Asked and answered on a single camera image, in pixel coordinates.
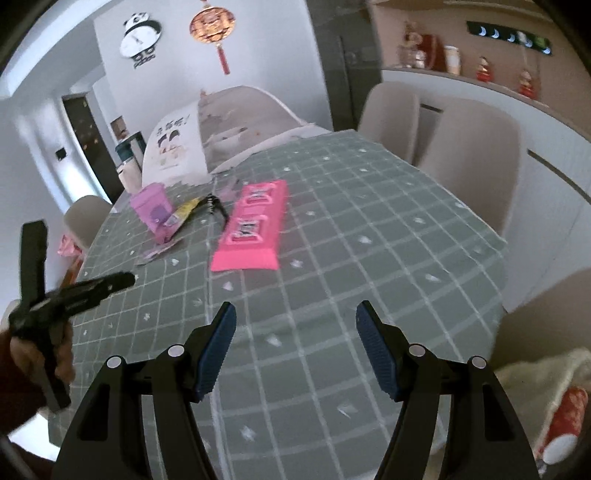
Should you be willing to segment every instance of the sleeve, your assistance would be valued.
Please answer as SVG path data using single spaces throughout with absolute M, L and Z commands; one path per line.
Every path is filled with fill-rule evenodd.
M 0 333 L 0 435 L 8 435 L 45 406 L 41 388 L 14 364 L 10 332 Z

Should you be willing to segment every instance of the beige chair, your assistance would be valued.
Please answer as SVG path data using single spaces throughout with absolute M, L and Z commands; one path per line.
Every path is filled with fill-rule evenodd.
M 87 251 L 113 206 L 100 197 L 76 200 L 64 215 L 64 223 L 77 245 Z
M 578 347 L 591 350 L 591 269 L 581 270 L 501 320 L 491 357 L 497 369 Z
M 365 102 L 358 131 L 367 140 L 382 144 L 397 157 L 412 163 L 419 110 L 418 95 L 407 85 L 378 83 Z
M 454 99 L 417 167 L 502 233 L 517 182 L 519 138 L 519 126 L 506 113 Z

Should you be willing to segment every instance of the red cup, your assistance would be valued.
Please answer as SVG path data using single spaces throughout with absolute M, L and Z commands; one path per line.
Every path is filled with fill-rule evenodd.
M 542 448 L 542 460 L 548 465 L 562 462 L 577 446 L 589 395 L 580 387 L 570 387 L 554 413 Z

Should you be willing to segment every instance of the plastic bag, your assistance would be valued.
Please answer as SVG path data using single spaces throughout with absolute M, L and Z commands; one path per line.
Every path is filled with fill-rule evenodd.
M 62 235 L 57 253 L 62 257 L 79 257 L 82 255 L 82 249 L 69 235 Z

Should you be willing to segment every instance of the white wall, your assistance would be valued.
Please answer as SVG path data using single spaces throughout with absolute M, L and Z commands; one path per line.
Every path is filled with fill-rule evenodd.
M 57 255 L 63 213 L 78 198 L 100 195 L 76 148 L 61 96 L 100 64 L 92 23 L 77 27 L 37 64 L 13 97 L 0 101 L 0 310 L 20 297 L 19 250 L 23 223 L 45 219 L 49 234 L 47 288 L 57 287 L 69 260 Z M 67 157 L 57 161 L 64 147 Z
M 86 93 L 91 90 L 92 86 L 104 76 L 105 68 L 102 66 L 102 64 L 100 64 L 86 73 L 81 79 L 77 80 L 74 85 L 70 87 L 70 93 Z
M 148 138 L 167 113 L 208 92 L 253 85 L 270 91 L 298 116 L 330 128 L 320 57 L 304 0 L 228 0 L 236 28 L 223 46 L 231 74 L 222 72 L 214 46 L 189 34 L 201 5 L 193 0 L 125 0 L 95 19 L 96 35 L 118 110 L 130 132 Z M 135 12 L 162 23 L 156 58 L 139 66 L 123 58 L 123 23 Z
M 92 86 L 92 91 L 94 92 L 96 101 L 99 104 L 100 114 L 105 119 L 105 123 L 109 126 L 109 135 L 113 138 L 114 142 L 117 142 L 115 133 L 113 133 L 113 129 L 111 128 L 111 122 L 119 118 L 121 114 L 117 109 L 115 99 L 111 93 L 111 86 L 109 85 L 109 80 L 107 79 L 106 75 L 95 82 L 95 84 Z

